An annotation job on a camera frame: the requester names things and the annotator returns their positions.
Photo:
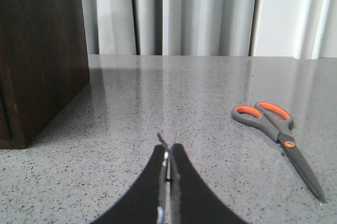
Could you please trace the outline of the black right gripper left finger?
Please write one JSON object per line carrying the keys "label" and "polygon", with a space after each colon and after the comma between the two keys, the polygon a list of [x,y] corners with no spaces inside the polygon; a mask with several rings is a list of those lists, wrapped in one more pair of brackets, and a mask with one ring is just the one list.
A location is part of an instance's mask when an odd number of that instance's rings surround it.
{"label": "black right gripper left finger", "polygon": [[156,145],[146,167],[129,190],[92,223],[157,223],[164,152],[162,145]]}

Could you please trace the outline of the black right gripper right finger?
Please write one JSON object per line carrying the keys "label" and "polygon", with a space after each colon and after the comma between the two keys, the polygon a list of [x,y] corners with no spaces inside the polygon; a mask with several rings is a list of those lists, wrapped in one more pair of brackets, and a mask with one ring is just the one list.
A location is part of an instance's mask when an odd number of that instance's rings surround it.
{"label": "black right gripper right finger", "polygon": [[170,149],[171,223],[246,223],[207,186],[182,144]]}

